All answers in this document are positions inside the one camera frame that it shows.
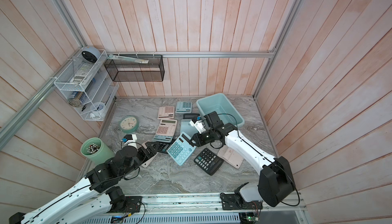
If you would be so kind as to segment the mint green storage box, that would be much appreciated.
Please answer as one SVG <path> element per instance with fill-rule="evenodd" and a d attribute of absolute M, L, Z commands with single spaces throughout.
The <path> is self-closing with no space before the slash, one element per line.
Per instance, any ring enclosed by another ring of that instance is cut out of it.
<path fill-rule="evenodd" d="M 230 100 L 223 93 L 210 95 L 196 101 L 202 116 L 217 112 L 224 124 L 231 123 L 238 128 L 245 124 L 245 120 Z"/>

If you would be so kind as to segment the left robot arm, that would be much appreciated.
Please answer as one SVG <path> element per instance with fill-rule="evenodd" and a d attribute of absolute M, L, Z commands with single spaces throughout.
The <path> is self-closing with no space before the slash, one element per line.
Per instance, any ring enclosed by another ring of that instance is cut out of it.
<path fill-rule="evenodd" d="M 9 223 L 71 224 L 100 213 L 126 212 L 127 198 L 118 183 L 153 158 L 158 145 L 157 142 L 147 142 L 140 148 L 123 147 L 63 194 L 29 213 L 15 213 L 9 218 Z"/>

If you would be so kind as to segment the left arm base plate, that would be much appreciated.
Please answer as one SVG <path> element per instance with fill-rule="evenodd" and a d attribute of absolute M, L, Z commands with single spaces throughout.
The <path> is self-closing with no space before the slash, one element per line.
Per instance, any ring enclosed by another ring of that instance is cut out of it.
<path fill-rule="evenodd" d="M 142 196 L 121 196 L 112 200 L 109 213 L 139 213 Z"/>

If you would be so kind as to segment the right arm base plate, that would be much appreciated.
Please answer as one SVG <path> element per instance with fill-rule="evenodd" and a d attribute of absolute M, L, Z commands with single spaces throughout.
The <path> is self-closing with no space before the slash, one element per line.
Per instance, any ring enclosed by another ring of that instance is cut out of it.
<path fill-rule="evenodd" d="M 224 210 L 262 210 L 262 202 L 245 202 L 239 194 L 219 195 Z"/>

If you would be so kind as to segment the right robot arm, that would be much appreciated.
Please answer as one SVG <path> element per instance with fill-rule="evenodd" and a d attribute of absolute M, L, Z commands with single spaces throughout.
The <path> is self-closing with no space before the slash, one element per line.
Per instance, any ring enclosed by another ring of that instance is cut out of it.
<path fill-rule="evenodd" d="M 290 163 L 283 157 L 275 157 L 247 139 L 231 123 L 224 124 L 216 112 L 203 118 L 194 117 L 190 125 L 197 129 L 192 139 L 200 147 L 215 141 L 236 151 L 258 173 L 257 183 L 245 183 L 236 189 L 237 203 L 263 201 L 276 207 L 292 192 L 297 192 Z"/>

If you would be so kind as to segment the small black calculator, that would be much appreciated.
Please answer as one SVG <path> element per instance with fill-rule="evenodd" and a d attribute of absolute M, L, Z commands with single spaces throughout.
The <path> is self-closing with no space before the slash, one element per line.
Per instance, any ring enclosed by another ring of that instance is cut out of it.
<path fill-rule="evenodd" d="M 172 142 L 153 142 L 153 148 L 160 153 L 168 154 L 168 149 L 171 147 Z"/>

